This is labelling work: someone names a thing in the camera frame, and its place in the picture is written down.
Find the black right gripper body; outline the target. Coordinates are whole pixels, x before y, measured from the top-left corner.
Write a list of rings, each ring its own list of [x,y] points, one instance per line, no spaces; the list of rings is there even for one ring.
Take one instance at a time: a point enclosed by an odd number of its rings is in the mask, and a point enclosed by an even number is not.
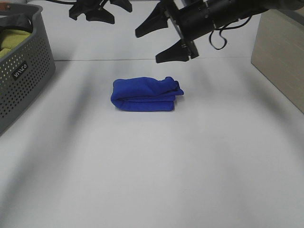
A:
[[[182,9],[175,2],[163,2],[179,36],[190,50],[190,58],[199,56],[194,40],[238,19],[252,10],[249,0],[198,0]]]

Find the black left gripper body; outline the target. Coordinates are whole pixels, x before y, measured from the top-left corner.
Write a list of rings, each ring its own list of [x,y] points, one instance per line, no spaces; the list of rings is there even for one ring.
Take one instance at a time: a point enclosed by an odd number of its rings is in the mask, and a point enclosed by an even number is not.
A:
[[[76,3],[82,3],[88,7],[87,10],[102,7],[104,8],[106,3],[121,7],[127,12],[132,12],[133,7],[129,0],[77,0]]]

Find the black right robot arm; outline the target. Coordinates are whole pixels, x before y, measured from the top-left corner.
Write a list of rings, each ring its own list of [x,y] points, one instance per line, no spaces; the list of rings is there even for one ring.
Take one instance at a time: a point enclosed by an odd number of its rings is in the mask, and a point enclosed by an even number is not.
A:
[[[302,0],[185,0],[179,9],[172,0],[157,3],[148,18],[135,30],[140,38],[153,31],[168,27],[171,20],[180,40],[170,48],[156,55],[157,63],[182,61],[198,57],[194,40],[214,31],[232,27],[230,24],[241,19],[249,21],[253,15],[267,10],[299,10]]]

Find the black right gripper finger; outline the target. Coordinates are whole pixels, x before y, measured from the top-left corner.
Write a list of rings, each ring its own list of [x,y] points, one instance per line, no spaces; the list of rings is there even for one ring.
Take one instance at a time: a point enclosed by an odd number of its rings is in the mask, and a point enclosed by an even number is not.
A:
[[[153,31],[168,27],[169,15],[162,3],[158,3],[147,19],[135,29],[137,38],[143,37]]]
[[[162,51],[161,53],[155,56],[156,63],[172,62],[172,61],[181,61],[187,62],[190,58],[190,50],[188,46],[182,41],[179,40],[170,48]]]

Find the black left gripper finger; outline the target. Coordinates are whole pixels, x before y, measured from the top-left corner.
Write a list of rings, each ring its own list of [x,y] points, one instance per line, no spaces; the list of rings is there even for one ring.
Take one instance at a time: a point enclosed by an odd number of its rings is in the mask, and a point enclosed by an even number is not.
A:
[[[87,12],[88,7],[82,3],[75,3],[69,9],[69,17],[73,20],[77,20],[78,16]]]
[[[114,15],[102,7],[88,9],[85,13],[85,17],[87,21],[99,21],[109,24],[115,23]]]

